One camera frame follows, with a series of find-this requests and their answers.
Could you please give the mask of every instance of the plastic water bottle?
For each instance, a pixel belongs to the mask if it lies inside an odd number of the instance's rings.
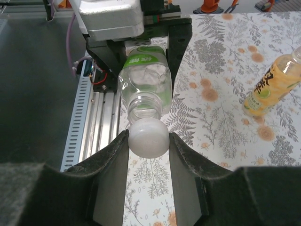
[[[301,46],[292,54],[278,57],[254,90],[243,109],[250,116],[265,115],[301,82]]]
[[[171,73],[160,46],[133,49],[119,74],[121,99],[131,123],[128,144],[140,157],[156,158],[169,148],[167,126],[160,121],[172,102]]]

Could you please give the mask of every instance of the orange flower pattern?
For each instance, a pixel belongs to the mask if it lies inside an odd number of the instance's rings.
[[[228,170],[301,163],[301,87],[263,117],[253,118],[242,110],[269,64],[301,45],[301,33],[293,32],[300,27],[298,12],[286,13],[285,18],[269,16],[192,15],[195,36],[175,78],[172,109],[161,118],[170,132]],[[152,40],[167,47],[166,41]],[[122,105],[119,130],[125,128],[129,126]],[[129,155],[124,225],[175,226],[168,153],[158,159]]]

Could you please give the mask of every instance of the bottle label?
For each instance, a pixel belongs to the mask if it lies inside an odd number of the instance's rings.
[[[134,65],[162,63],[167,65],[165,52],[160,46],[140,46],[132,50],[123,68]]]
[[[252,115],[264,115],[300,81],[300,77],[288,76],[273,64],[246,98],[244,108]]]

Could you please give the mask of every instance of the floral tablecloth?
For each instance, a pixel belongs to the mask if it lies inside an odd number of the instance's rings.
[[[175,81],[172,109],[162,118],[169,131],[230,170],[299,165],[301,87],[256,120],[244,115],[242,103],[278,56],[301,45],[301,13],[191,17],[193,36]],[[122,106],[119,130],[127,127]],[[124,225],[176,225],[168,153],[156,159],[130,153]]]

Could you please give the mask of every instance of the yellow drink bottle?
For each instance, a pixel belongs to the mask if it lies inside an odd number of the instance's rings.
[[[250,116],[262,116],[301,82],[301,46],[292,54],[278,57],[254,90],[243,109]]]

